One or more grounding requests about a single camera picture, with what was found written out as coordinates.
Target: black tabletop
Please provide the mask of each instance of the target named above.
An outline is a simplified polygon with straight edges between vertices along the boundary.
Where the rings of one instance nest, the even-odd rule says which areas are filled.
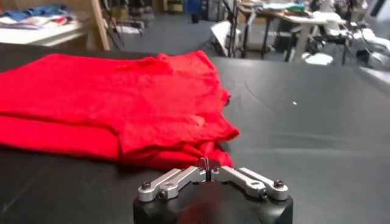
[[[51,52],[146,56],[0,45],[0,71]],[[287,184],[294,223],[390,223],[385,86],[351,67],[211,60],[232,93],[224,114],[241,130],[225,149],[238,167]],[[159,175],[2,146],[0,223],[132,223],[137,187]]]

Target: folded clothes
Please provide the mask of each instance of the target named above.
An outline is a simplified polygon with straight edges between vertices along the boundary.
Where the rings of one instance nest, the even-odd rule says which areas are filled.
[[[0,14],[0,17],[7,16],[12,20],[21,21],[33,16],[51,17],[62,15],[67,9],[64,4],[45,4],[25,10],[7,10]]]
[[[0,143],[158,169],[231,166],[229,93],[201,52],[142,60],[48,55],[0,74]]]

